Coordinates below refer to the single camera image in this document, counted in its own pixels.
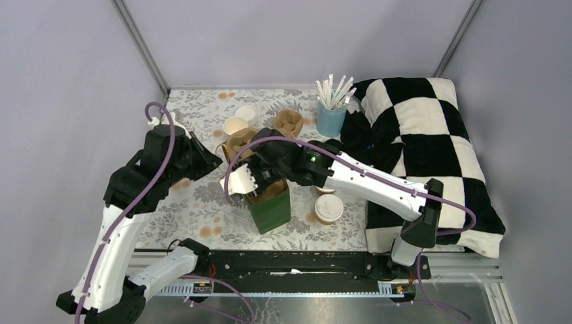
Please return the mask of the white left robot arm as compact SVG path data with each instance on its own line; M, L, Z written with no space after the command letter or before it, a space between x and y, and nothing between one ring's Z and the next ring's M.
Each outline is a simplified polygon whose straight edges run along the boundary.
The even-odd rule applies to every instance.
M159 261L127 273L143 229L170 188L199 180L221 164L175 113L152 118L150 125L144 147L110 177L100 232L81 280L56 300L59 309L85 323L134 323L172 281L188 273L202 277L210 269L209 249L187 238Z

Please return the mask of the green brown paper bag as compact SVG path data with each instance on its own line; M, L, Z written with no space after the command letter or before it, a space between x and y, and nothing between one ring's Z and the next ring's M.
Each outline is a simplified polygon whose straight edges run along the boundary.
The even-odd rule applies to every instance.
M230 162L227 159L225 143L221 144L223 154L227 162ZM291 221L290 191L285 180L270 185L262 194L242 197L260 234Z

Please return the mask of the stack of white cup lids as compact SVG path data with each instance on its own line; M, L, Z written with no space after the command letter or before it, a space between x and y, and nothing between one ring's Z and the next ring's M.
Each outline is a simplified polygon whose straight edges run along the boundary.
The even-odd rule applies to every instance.
M251 128L255 128L258 124L258 109L253 105L238 107L235 111L235 116L244 119Z

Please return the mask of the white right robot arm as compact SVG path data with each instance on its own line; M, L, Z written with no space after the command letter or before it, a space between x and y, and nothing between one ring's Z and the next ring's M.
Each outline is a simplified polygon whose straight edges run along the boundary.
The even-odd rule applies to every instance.
M383 206L404 222L390 245L388 272L403 278L413 270L417 256L436 244L444 184L425 184L397 178L363 164L324 142L288 138L264 128L242 148L253 154L239 162L233 158L220 181L227 199L233 194L258 195L271 184L289 180L358 195Z

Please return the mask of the brown paper cup with lid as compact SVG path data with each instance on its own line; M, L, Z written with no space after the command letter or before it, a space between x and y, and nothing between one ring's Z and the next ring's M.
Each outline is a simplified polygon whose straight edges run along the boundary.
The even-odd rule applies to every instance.
M317 186L314 187L316 193L318 195L323 195L323 194L333 194L335 192L335 189L330 189L330 188L319 188Z

